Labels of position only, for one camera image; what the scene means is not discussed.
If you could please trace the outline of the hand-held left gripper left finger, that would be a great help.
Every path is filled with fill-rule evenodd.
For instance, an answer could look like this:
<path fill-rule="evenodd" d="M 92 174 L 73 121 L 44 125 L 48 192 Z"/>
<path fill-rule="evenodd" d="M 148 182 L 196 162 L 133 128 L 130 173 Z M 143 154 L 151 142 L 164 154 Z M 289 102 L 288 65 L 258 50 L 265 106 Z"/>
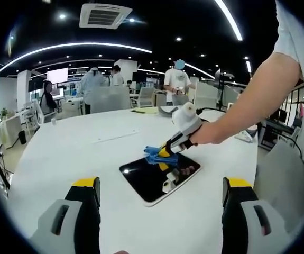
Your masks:
<path fill-rule="evenodd" d="M 38 253 L 100 253 L 100 179 L 82 178 L 39 217 L 30 238 Z"/>

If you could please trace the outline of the person's right hand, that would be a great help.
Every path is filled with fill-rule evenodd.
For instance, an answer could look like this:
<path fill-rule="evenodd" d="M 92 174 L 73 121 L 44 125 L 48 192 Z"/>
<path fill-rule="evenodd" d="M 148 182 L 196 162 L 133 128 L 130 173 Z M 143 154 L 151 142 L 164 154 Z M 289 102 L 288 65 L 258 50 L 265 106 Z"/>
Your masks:
<path fill-rule="evenodd" d="M 190 137 L 194 145 L 219 144 L 223 141 L 223 134 L 217 123 L 204 122 L 202 126 Z"/>

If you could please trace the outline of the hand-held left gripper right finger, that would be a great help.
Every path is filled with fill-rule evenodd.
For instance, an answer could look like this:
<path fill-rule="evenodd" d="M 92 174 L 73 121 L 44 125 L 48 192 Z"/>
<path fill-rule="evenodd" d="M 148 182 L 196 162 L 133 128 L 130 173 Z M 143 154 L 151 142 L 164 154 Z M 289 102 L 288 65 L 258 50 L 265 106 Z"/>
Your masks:
<path fill-rule="evenodd" d="M 223 179 L 222 253 L 283 253 L 290 243 L 281 215 L 244 179 Z"/>

